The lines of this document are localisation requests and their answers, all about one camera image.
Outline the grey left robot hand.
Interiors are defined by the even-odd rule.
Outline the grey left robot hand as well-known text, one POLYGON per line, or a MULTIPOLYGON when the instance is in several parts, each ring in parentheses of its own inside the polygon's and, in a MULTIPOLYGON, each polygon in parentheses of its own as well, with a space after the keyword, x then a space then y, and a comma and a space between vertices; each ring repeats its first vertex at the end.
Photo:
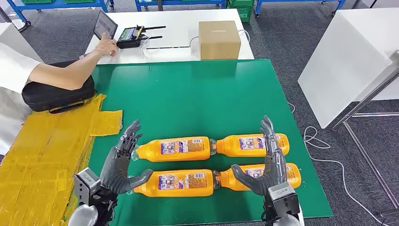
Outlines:
POLYGON ((152 169, 146 169, 138 176, 128 177, 132 152, 142 136, 138 133, 140 128, 139 120, 133 121, 105 159, 100 174, 101 185, 115 194, 124 194, 134 190, 146 183, 153 174, 152 169))

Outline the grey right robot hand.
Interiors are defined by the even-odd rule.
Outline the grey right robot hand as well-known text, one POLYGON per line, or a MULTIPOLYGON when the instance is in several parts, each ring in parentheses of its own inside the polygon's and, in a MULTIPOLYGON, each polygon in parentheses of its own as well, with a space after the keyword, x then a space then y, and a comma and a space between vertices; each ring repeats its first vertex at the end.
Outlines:
POLYGON ((237 164, 233 164, 231 169, 234 177, 239 182, 247 186, 255 194, 266 196, 270 187, 287 182, 286 161, 282 150, 278 147, 273 123, 267 115, 264 115, 261 120, 260 131, 265 139, 267 149, 263 174, 258 178, 254 178, 245 174, 237 164))

